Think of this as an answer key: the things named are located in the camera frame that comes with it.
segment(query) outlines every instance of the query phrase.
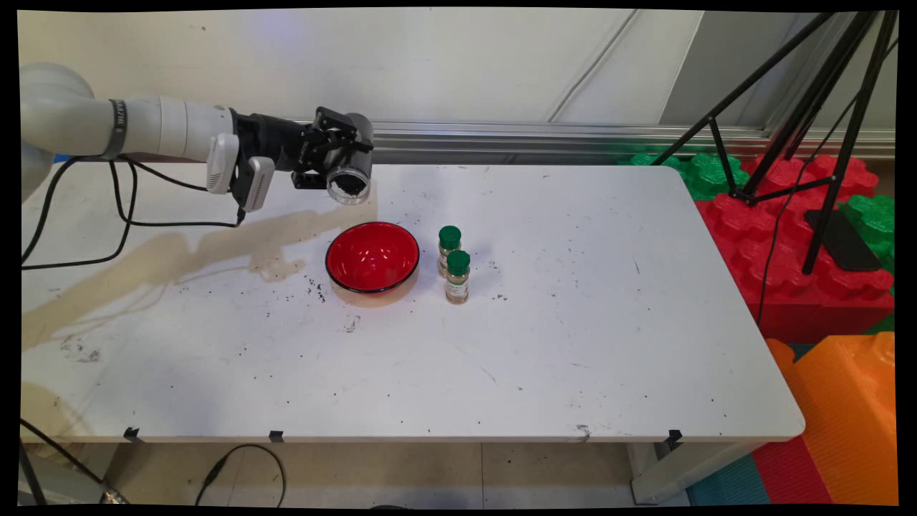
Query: black cable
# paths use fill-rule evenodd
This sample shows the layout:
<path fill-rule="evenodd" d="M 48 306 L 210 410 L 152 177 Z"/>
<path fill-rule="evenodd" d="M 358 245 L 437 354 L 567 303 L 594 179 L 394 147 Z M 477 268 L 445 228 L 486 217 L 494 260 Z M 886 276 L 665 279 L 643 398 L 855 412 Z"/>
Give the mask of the black cable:
<path fill-rule="evenodd" d="M 86 467 L 82 462 L 80 462 L 79 460 L 77 460 L 76 457 L 74 457 L 73 455 L 71 455 L 67 450 L 64 450 L 59 444 L 55 443 L 54 440 L 51 439 L 50 437 L 48 437 L 47 435 L 45 435 L 44 432 L 42 432 L 41 430 L 35 428 L 35 426 L 34 426 L 32 423 L 30 423 L 30 422 L 28 422 L 28 421 L 26 421 L 26 420 L 24 420 L 24 419 L 22 419 L 22 418 L 19 418 L 19 424 L 21 424 L 22 426 L 26 427 L 30 432 L 32 432 L 32 433 L 34 433 L 35 435 L 37 435 L 42 441 L 44 441 L 45 443 L 47 443 L 51 448 L 54 448 L 59 454 L 63 455 L 64 458 L 66 458 L 68 461 L 70 461 L 70 463 L 71 463 L 72 465 L 76 466 L 76 468 L 79 469 L 80 471 L 82 471 L 87 477 L 89 477 L 89 478 L 91 478 L 92 480 L 94 480 L 96 484 L 102 484 L 102 483 L 103 483 L 103 482 L 102 482 L 102 478 L 99 478 L 99 476 L 98 476 L 97 474 L 93 473 L 92 470 L 90 470 L 90 469 L 89 469 L 88 467 Z"/>
<path fill-rule="evenodd" d="M 896 38 L 891 42 L 889 48 L 885 50 L 885 55 L 882 56 L 882 61 L 885 61 L 885 58 L 889 57 L 892 50 L 895 50 L 895 46 L 898 45 L 898 39 Z M 768 259 L 764 262 L 764 274 L 761 277 L 761 300 L 758 302 L 757 306 L 757 320 L 755 324 L 758 326 L 761 325 L 761 316 L 764 314 L 764 295 L 768 287 L 768 269 L 770 267 L 770 259 L 774 255 L 774 248 L 777 247 L 777 233 L 780 226 L 780 217 L 783 216 L 783 212 L 786 211 L 787 206 L 790 205 L 790 201 L 793 199 L 793 195 L 796 193 L 796 188 L 799 187 L 800 181 L 802 180 L 802 173 L 805 172 L 805 168 L 809 166 L 809 163 L 815 160 L 815 156 L 822 150 L 824 144 L 828 142 L 828 139 L 831 138 L 831 135 L 834 134 L 834 131 L 837 129 L 837 126 L 841 124 L 841 121 L 844 120 L 844 117 L 847 115 L 847 111 L 856 103 L 856 99 L 859 97 L 859 92 L 857 91 L 854 94 L 854 97 L 850 99 L 850 102 L 847 103 L 847 107 L 844 108 L 844 111 L 841 112 L 841 116 L 837 118 L 834 122 L 834 125 L 831 127 L 831 130 L 828 131 L 828 134 L 824 135 L 822 142 L 818 144 L 818 147 L 815 148 L 815 151 L 809 156 L 809 159 L 802 164 L 799 175 L 796 176 L 796 183 L 793 184 L 793 188 L 790 190 L 790 193 L 787 194 L 787 202 L 783 203 L 783 207 L 780 208 L 780 211 L 777 213 L 777 218 L 774 220 L 774 236 L 770 241 L 770 251 L 768 252 Z"/>
<path fill-rule="evenodd" d="M 139 168 L 141 168 L 141 169 L 143 169 L 143 170 L 149 172 L 150 174 L 153 174 L 153 175 L 155 175 L 156 177 L 159 177 L 159 179 L 162 179 L 162 180 L 164 180 L 164 181 L 168 181 L 168 182 L 170 182 L 170 183 L 172 183 L 172 184 L 174 184 L 174 185 L 184 186 L 185 188 L 191 188 L 192 190 L 198 190 L 198 191 L 200 191 L 200 192 L 206 192 L 206 191 L 207 191 L 207 189 L 206 189 L 205 187 L 203 187 L 203 186 L 189 185 L 188 183 L 183 183 L 182 181 L 179 181 L 178 179 L 172 179 L 172 178 L 169 177 L 168 175 L 163 174 L 162 172 L 157 172 L 157 171 L 155 171 L 155 170 L 149 168 L 147 165 L 145 165 L 145 164 L 143 164 L 143 163 L 135 162 L 134 160 L 128 158 L 128 157 L 125 156 L 124 154 L 120 154 L 120 155 L 118 155 L 118 157 L 121 158 L 122 160 L 126 161 L 127 163 L 129 163 L 129 164 L 131 164 L 131 165 L 134 165 L 134 166 L 137 166 L 137 167 L 139 167 Z"/>
<path fill-rule="evenodd" d="M 41 490 L 39 478 L 35 476 L 35 470 L 32 469 L 32 461 L 28 460 L 26 446 L 22 444 L 22 438 L 19 438 L 19 465 L 22 466 L 22 473 L 26 476 L 28 488 L 32 491 L 32 498 L 35 499 L 35 505 L 48 505 L 45 499 L 45 492 Z"/>
<path fill-rule="evenodd" d="M 108 162 L 108 166 L 111 167 L 112 174 L 117 174 L 115 170 L 115 162 Z M 132 161 L 127 161 L 127 166 L 130 167 L 130 172 L 134 175 L 134 180 L 137 181 L 137 169 L 134 168 L 135 164 Z M 166 177 L 165 175 L 156 173 L 158 177 Z M 179 226 L 218 226 L 221 228 L 238 228 L 242 223 L 242 220 L 245 219 L 245 210 L 240 208 L 236 214 L 236 223 L 231 222 L 139 222 L 136 220 L 128 220 L 124 216 L 124 209 L 121 207 L 121 188 L 118 186 L 117 179 L 115 179 L 115 199 L 117 204 L 117 214 L 124 220 L 127 224 L 132 226 L 142 226 L 147 228 L 172 228 Z"/>
<path fill-rule="evenodd" d="M 79 159 L 82 159 L 82 158 L 71 158 L 70 160 L 67 161 L 67 164 L 75 163 Z M 62 166 L 60 170 L 58 170 L 58 172 L 54 175 L 53 179 L 51 179 L 51 185 L 48 187 L 48 193 L 45 194 L 45 204 L 41 209 L 41 216 L 39 217 L 39 225 L 35 229 L 35 235 L 32 236 L 32 242 L 29 244 L 28 248 L 26 249 L 26 252 L 23 253 L 23 256 L 22 256 L 23 263 L 26 261 L 28 256 L 32 253 L 32 249 L 35 248 L 35 244 L 38 243 L 39 237 L 41 236 L 41 232 L 44 230 L 45 219 L 48 218 L 48 210 L 51 205 L 51 198 L 54 195 L 54 187 L 57 186 L 57 181 L 61 179 L 61 176 L 63 175 L 64 170 L 65 169 Z M 115 184 L 117 184 L 117 174 L 112 174 L 112 179 L 115 182 Z M 120 196 L 118 196 L 117 202 L 118 204 L 120 204 L 121 202 Z M 133 184 L 133 187 L 131 188 L 131 193 L 130 193 L 130 208 L 127 210 L 127 217 L 129 219 L 134 217 L 134 205 L 136 202 L 137 202 L 137 176 L 135 173 L 134 184 Z M 106 256 L 105 258 L 96 258 L 94 260 L 83 260 L 80 262 L 64 262 L 61 264 L 22 265 L 22 270 L 31 271 L 35 269 L 56 269 L 59 267 L 75 267 L 78 265 L 101 264 L 103 262 L 108 262 L 109 260 L 114 260 L 121 253 L 121 250 L 124 249 L 124 244 L 127 242 L 128 233 L 130 233 L 130 224 L 129 223 L 124 225 L 124 233 L 121 234 L 121 242 L 118 244 L 115 252 Z"/>
<path fill-rule="evenodd" d="M 226 452 L 226 454 L 223 455 L 223 458 L 216 461 L 216 464 L 214 464 L 214 466 L 210 468 L 210 473 L 207 473 L 207 477 L 204 479 L 204 484 L 201 486 L 201 490 L 197 493 L 197 499 L 194 501 L 195 506 L 200 505 L 201 497 L 204 495 L 204 491 L 206 491 L 206 489 L 210 487 L 211 484 L 214 483 L 214 480 L 216 480 L 216 477 L 219 476 L 220 471 L 223 470 L 223 466 L 226 465 L 226 460 L 229 458 L 230 455 L 232 455 L 233 452 L 235 452 L 239 448 L 258 448 L 260 450 L 264 450 L 265 452 L 271 454 L 271 457 L 274 458 L 274 461 L 277 463 L 277 467 L 279 467 L 281 470 L 282 490 L 281 490 L 281 499 L 280 501 L 277 502 L 277 507 L 281 506 L 281 504 L 283 503 L 283 497 L 286 496 L 286 471 L 283 470 L 283 462 L 281 461 L 281 458 L 278 457 L 274 452 L 265 448 L 264 446 L 261 446 L 260 444 L 240 444 L 239 446 L 236 446 L 232 450 L 229 450 L 228 452 Z"/>
<path fill-rule="evenodd" d="M 53 269 L 53 268 L 59 268 L 59 267 L 74 267 L 77 265 L 100 264 L 103 262 L 114 260 L 124 249 L 124 245 L 127 242 L 127 234 L 130 231 L 131 226 L 144 226 L 144 227 L 153 227 L 153 228 L 169 228 L 169 227 L 178 227 L 178 226 L 219 226 L 219 227 L 224 227 L 224 228 L 237 228 L 242 223 L 242 221 L 245 219 L 245 215 L 246 215 L 245 210 L 243 210 L 242 208 L 239 208 L 238 211 L 236 212 L 236 223 L 235 224 L 232 224 L 229 222 L 138 222 L 138 221 L 135 221 L 133 220 L 133 218 L 134 218 L 134 206 L 137 204 L 137 184 L 138 184 L 137 169 L 134 168 L 135 165 L 139 166 L 143 170 L 146 170 L 147 172 L 150 172 L 151 174 L 156 175 L 157 177 L 161 179 L 165 179 L 166 181 L 170 183 L 174 183 L 176 185 L 186 186 L 194 190 L 206 191 L 206 188 L 182 183 L 181 181 L 174 180 L 170 178 L 169 176 L 161 174 L 145 165 L 134 162 L 133 160 L 130 160 L 123 155 L 121 157 L 127 161 L 127 164 L 130 167 L 130 171 L 133 174 L 134 183 L 131 189 L 130 206 L 127 209 L 127 216 L 125 216 L 124 208 L 121 205 L 121 188 L 120 188 L 120 185 L 117 179 L 117 170 L 115 168 L 115 162 L 113 161 L 108 162 L 109 167 L 111 168 L 112 183 L 115 186 L 115 204 L 117 205 L 118 216 L 121 218 L 121 220 L 125 222 L 124 234 L 121 236 L 121 243 L 118 245 L 117 250 L 114 253 L 112 253 L 111 255 L 106 256 L 105 258 L 97 258 L 95 260 L 84 260 L 81 262 L 65 262 L 61 264 L 22 265 L 23 271 L 30 271 L 30 270 L 36 270 L 36 269 Z M 26 248 L 25 252 L 22 253 L 22 264 L 24 264 L 26 260 L 28 259 L 28 257 L 32 254 L 32 251 L 35 249 L 36 244 L 38 244 L 39 242 L 39 238 L 41 237 L 42 231 L 44 231 L 45 229 L 45 222 L 48 219 L 48 212 L 50 211 L 51 199 L 54 196 L 54 190 L 57 188 L 57 184 L 61 180 L 63 173 L 67 172 L 67 169 L 69 169 L 71 165 L 73 165 L 74 163 L 84 160 L 86 158 L 87 156 L 72 157 L 71 159 L 67 160 L 65 164 L 61 165 L 61 168 L 58 169 L 57 173 L 55 173 L 54 176 L 51 178 L 50 185 L 48 185 L 48 191 L 45 193 L 45 201 L 44 201 L 44 205 L 41 208 L 41 214 L 39 216 L 39 223 L 35 228 L 35 234 L 32 235 L 32 240 L 29 242 L 28 247 Z"/>
<path fill-rule="evenodd" d="M 51 182 L 48 185 L 48 192 L 45 193 L 45 203 L 41 207 L 39 224 L 35 228 L 35 234 L 32 235 L 32 241 L 28 243 L 26 251 L 22 253 L 22 264 L 28 260 L 28 257 L 32 254 L 32 251 L 35 250 L 35 245 L 39 243 L 39 237 L 41 236 L 41 232 L 45 229 L 45 221 L 48 219 L 48 211 L 51 208 L 51 198 L 54 196 L 54 189 L 57 188 L 57 183 L 61 180 L 61 176 L 63 173 L 67 172 L 67 169 L 69 169 L 74 163 L 83 159 L 85 159 L 85 156 L 72 157 L 71 159 L 67 160 L 66 163 L 61 165 L 61 168 L 59 168 L 58 171 L 54 173 L 54 176 L 51 177 Z"/>

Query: bowl rim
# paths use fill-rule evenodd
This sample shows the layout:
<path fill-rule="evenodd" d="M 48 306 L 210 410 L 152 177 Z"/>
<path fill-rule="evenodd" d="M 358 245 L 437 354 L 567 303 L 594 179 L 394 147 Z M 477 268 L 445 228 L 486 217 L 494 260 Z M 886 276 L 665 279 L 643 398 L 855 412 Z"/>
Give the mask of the bowl rim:
<path fill-rule="evenodd" d="M 411 267 L 411 272 L 409 272 L 409 273 L 408 273 L 407 275 L 405 275 L 402 279 L 396 281 L 395 283 L 393 283 L 393 284 L 391 284 L 391 285 L 389 285 L 389 286 L 384 286 L 383 288 L 374 288 L 374 289 L 372 289 L 372 290 L 366 290 L 366 289 L 362 289 L 362 288 L 354 288 L 354 287 L 352 287 L 352 286 L 344 285 L 343 283 L 341 283 L 340 281 L 338 281 L 338 279 L 335 277 L 334 274 L 331 273 L 331 268 L 328 266 L 328 255 L 331 254 L 331 248 L 334 247 L 335 242 L 337 241 L 337 239 L 341 238 L 341 236 L 342 236 L 344 233 L 346 233 L 346 232 L 348 232 L 348 231 L 350 231 L 350 230 L 352 230 L 352 229 L 354 229 L 354 228 L 358 228 L 358 227 L 360 227 L 360 226 L 366 226 L 367 224 L 387 224 L 387 225 L 389 225 L 389 226 L 394 226 L 395 228 L 398 228 L 398 229 L 400 229 L 400 230 L 403 230 L 405 233 L 407 233 L 407 235 L 408 235 L 409 237 L 411 237 L 411 240 L 414 241 L 414 247 L 417 248 L 417 259 L 414 260 L 414 266 Z M 402 227 L 402 226 L 400 226 L 400 225 L 398 225 L 398 224 L 395 224 L 394 222 L 386 222 L 386 221 L 384 221 L 384 220 L 371 220 L 371 221 L 369 221 L 369 222 L 360 222 L 360 224 L 356 224 L 356 225 L 354 225 L 354 226 L 350 226 L 350 227 L 347 228 L 346 230 L 341 231 L 340 234 L 337 235 L 337 236 L 335 237 L 335 239 L 332 240 L 331 243 L 328 244 L 328 249 L 325 251 L 325 271 L 328 273 L 328 277 L 330 277 L 330 278 L 331 278 L 331 281 L 335 282 L 335 283 L 337 284 L 337 286 L 340 286 L 341 288 L 343 288 L 343 289 L 345 289 L 345 290 L 349 290 L 350 292 L 356 292 L 357 294 L 378 294 L 378 293 L 380 293 L 380 292 L 385 292 L 386 290 L 392 290 L 393 288 L 395 288 L 395 287 L 397 287 L 398 285 L 400 285 L 400 284 L 404 283 L 405 281 L 407 281 L 407 279 L 408 279 L 409 277 L 411 277 L 411 275 L 414 274 L 414 271 L 417 270 L 417 265 L 418 265 L 418 264 L 420 264 L 420 245 L 417 244 L 417 238 L 415 238 L 414 235 L 411 233 L 411 231 L 407 230 L 407 228 L 404 228 L 404 227 Z"/>

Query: wall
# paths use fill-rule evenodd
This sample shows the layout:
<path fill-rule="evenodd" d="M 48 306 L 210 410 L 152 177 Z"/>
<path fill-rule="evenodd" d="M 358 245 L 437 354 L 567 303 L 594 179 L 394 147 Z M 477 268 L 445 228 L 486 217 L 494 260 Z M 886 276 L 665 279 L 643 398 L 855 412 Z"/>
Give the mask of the wall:
<path fill-rule="evenodd" d="M 717 119 L 720 125 L 774 127 L 772 116 L 799 101 L 854 13 L 836 13 L 740 96 Z M 814 18 L 814 13 L 706 11 L 668 97 L 663 124 L 691 125 L 739 85 Z M 878 35 L 876 18 L 813 124 L 829 128 L 859 89 Z M 898 37 L 897 27 L 892 39 Z M 864 129 L 894 129 L 898 49 L 885 61 L 870 99 Z"/>
<path fill-rule="evenodd" d="M 241 112 L 544 121 L 629 9 L 336 8 L 17 13 L 20 65 L 69 66 L 96 96 Z M 656 124 L 701 18 L 641 11 L 558 120 Z"/>
<path fill-rule="evenodd" d="M 834 90 L 825 100 L 822 110 L 815 118 L 815 127 L 831 127 L 844 111 L 850 99 L 856 95 L 863 83 L 863 75 L 869 64 L 869 56 L 876 44 L 879 26 L 882 25 L 882 15 L 876 17 L 869 32 L 860 42 L 850 63 L 847 64 L 844 74 L 838 79 Z M 898 24 L 891 34 L 891 40 L 898 37 Z M 895 129 L 895 106 L 898 95 L 898 47 L 891 51 L 889 57 L 882 63 L 882 70 L 878 73 L 876 87 L 869 98 L 869 107 L 863 117 L 864 128 Z M 850 119 L 848 114 L 841 127 L 846 127 Z"/>
<path fill-rule="evenodd" d="M 704 12 L 661 122 L 693 125 L 813 18 L 813 13 Z M 788 86 L 786 80 L 818 36 L 807 38 L 739 96 L 717 117 L 719 124 L 764 127 L 776 97 Z"/>

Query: table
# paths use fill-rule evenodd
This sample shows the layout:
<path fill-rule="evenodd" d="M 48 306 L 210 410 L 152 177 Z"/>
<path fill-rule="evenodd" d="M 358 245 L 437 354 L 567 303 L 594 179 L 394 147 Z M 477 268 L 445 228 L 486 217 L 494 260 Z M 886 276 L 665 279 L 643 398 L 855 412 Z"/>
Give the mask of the table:
<path fill-rule="evenodd" d="M 202 164 L 156 168 L 204 181 Z M 230 196 L 139 173 L 135 219 L 234 221 Z M 23 249 L 47 182 L 22 207 Z M 368 220 L 404 226 L 421 249 L 384 297 L 340 289 L 323 264 Z M 461 306 L 436 273 L 447 224 L 472 260 Z M 107 255 L 122 228 L 107 164 L 78 163 L 28 263 Z M 145 442 L 679 431 L 655 466 L 651 446 L 633 448 L 635 497 L 652 501 L 805 425 L 668 167 L 377 165 L 358 207 L 276 174 L 241 227 L 132 228 L 113 262 L 24 272 L 22 304 L 22 416 L 65 441 L 122 442 L 128 428 Z"/>

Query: red bowl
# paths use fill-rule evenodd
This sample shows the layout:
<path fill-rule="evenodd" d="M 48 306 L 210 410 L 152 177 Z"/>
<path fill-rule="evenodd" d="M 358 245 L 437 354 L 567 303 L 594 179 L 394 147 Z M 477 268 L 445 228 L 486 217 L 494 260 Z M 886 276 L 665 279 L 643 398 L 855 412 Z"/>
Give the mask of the red bowl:
<path fill-rule="evenodd" d="M 366 222 L 337 235 L 325 269 L 342 288 L 360 294 L 391 290 L 411 276 L 420 248 L 408 230 L 391 222 Z"/>

